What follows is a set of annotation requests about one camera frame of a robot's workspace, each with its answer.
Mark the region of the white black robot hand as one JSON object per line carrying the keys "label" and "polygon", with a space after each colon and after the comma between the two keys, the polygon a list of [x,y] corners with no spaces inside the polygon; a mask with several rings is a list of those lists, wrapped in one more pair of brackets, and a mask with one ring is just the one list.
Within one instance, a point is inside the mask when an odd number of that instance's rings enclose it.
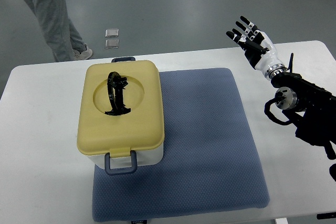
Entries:
{"label": "white black robot hand", "polygon": [[243,51],[253,69],[260,71],[268,80],[285,72],[286,66],[278,58],[278,51],[267,34],[244,16],[236,22],[237,30],[233,28],[226,35]]}

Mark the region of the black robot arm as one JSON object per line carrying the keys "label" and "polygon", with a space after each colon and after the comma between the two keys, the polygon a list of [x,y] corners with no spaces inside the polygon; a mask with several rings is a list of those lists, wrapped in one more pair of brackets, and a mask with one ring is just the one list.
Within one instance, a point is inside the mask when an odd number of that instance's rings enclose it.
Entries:
{"label": "black robot arm", "polygon": [[279,125],[293,124],[297,138],[322,146],[327,158],[335,160],[335,96],[293,73],[292,64],[293,54],[288,69],[271,74],[271,84],[278,90],[265,103],[264,113]]}

